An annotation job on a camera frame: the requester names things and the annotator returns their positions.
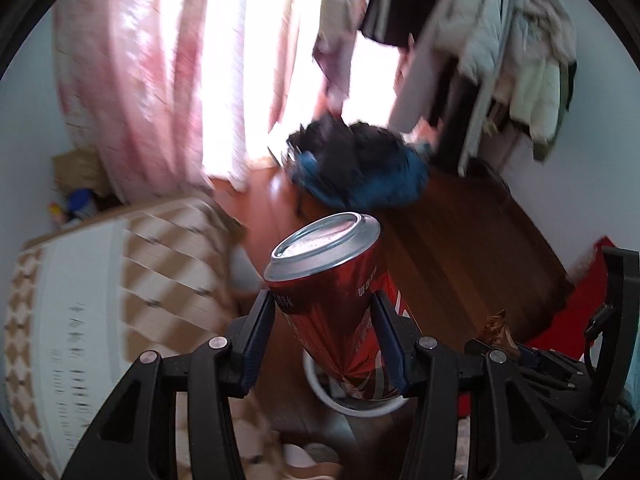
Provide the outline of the red blanket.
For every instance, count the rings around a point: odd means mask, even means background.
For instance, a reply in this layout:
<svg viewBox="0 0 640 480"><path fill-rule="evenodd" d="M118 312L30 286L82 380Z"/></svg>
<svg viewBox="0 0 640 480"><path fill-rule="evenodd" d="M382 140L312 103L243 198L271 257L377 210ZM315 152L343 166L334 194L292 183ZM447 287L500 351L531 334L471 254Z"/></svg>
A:
<svg viewBox="0 0 640 480"><path fill-rule="evenodd" d="M602 404L596 366L587 352L613 322L610 286L614 270L608 267L608 255L614 248L606 236L594 244L586 270L565 298L564 307L526 344L514 341L521 351L518 360L508 357L554 417L590 422ZM477 337L464 346L468 356L486 356L491 350L500 349Z"/></svg>

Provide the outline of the white round trash bin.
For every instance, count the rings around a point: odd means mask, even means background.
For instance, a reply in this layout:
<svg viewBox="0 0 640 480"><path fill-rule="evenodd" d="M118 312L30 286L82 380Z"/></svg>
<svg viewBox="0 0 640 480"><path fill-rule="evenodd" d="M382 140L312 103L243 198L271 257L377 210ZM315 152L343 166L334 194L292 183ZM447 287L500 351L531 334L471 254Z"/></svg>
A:
<svg viewBox="0 0 640 480"><path fill-rule="evenodd" d="M309 387L328 408L347 417L377 418L393 414L408 400L395 394L386 400L362 400L348 396L340 385L318 366L311 355L303 351L303 368Z"/></svg>

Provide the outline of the hanging clothes rack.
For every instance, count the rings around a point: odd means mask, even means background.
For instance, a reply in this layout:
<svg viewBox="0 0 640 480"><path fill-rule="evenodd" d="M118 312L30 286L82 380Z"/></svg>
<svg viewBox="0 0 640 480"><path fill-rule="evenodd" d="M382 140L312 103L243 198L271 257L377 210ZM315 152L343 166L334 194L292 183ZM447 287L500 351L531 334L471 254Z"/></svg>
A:
<svg viewBox="0 0 640 480"><path fill-rule="evenodd" d="M508 127L538 162L554 147L577 70L560 0L322 0L314 60L331 108L348 97L358 37L400 52L388 128L431 128L442 169L464 174L483 136Z"/></svg>

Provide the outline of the blue clothes pile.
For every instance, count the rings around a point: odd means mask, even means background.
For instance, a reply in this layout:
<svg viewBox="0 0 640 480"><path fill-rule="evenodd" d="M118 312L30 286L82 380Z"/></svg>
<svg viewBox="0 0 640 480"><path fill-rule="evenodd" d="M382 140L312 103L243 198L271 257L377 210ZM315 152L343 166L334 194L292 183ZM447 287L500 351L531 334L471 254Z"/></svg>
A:
<svg viewBox="0 0 640 480"><path fill-rule="evenodd" d="M366 122L347 125L325 114L290 134L286 145L292 182L334 210L406 206L427 185L431 145Z"/></svg>

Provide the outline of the red cola can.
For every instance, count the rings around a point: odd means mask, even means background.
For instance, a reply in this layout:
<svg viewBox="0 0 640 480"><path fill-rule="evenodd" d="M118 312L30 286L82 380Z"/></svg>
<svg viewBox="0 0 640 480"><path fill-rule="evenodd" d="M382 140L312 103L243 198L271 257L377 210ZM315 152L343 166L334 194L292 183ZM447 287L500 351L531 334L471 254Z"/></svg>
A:
<svg viewBox="0 0 640 480"><path fill-rule="evenodd" d="M398 395L383 367L368 310L382 290L395 312L411 313L387 270L374 217L339 212L277 244L264 280L311 359L353 399Z"/></svg>

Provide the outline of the cardboard box in corner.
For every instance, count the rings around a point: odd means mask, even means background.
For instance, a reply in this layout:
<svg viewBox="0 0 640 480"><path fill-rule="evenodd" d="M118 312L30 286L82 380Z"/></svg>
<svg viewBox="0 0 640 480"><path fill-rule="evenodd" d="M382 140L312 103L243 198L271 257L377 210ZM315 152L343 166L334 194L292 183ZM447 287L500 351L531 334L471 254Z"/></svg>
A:
<svg viewBox="0 0 640 480"><path fill-rule="evenodd" d="M96 195L110 195L112 187L100 156L93 148L75 148L52 158L54 183L65 195L89 190Z"/></svg>

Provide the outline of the pink floral curtain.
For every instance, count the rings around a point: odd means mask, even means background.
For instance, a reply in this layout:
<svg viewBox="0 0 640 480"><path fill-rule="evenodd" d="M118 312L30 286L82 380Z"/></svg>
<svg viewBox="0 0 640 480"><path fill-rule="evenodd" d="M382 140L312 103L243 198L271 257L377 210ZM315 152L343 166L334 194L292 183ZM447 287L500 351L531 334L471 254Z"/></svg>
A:
<svg viewBox="0 0 640 480"><path fill-rule="evenodd" d="M58 0L58 97L133 203L210 178L242 190L267 144L308 124L321 0Z"/></svg>

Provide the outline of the checkered tablecloth on table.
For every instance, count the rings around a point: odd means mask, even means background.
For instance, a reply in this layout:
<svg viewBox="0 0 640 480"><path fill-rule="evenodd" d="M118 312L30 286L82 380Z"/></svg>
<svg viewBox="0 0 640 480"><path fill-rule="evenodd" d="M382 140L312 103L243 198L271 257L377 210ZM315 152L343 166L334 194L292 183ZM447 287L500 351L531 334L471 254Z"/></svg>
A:
<svg viewBox="0 0 640 480"><path fill-rule="evenodd" d="M231 255L243 227L212 200L125 208L37 240L17 257L4 322L6 479L66 479L94 416L141 353L193 352L242 318ZM252 392L229 401L244 476L279 479L277 435ZM191 474L177 396L175 479Z"/></svg>

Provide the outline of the gold foil wrapper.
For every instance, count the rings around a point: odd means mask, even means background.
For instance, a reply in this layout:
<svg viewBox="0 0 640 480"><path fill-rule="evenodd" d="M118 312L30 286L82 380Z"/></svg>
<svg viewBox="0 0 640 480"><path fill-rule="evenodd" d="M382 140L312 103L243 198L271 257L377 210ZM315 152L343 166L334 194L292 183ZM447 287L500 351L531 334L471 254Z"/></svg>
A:
<svg viewBox="0 0 640 480"><path fill-rule="evenodd" d="M506 324L505 310L489 315L477 338L492 348L502 350L510 359L518 360L521 357L521 351Z"/></svg>

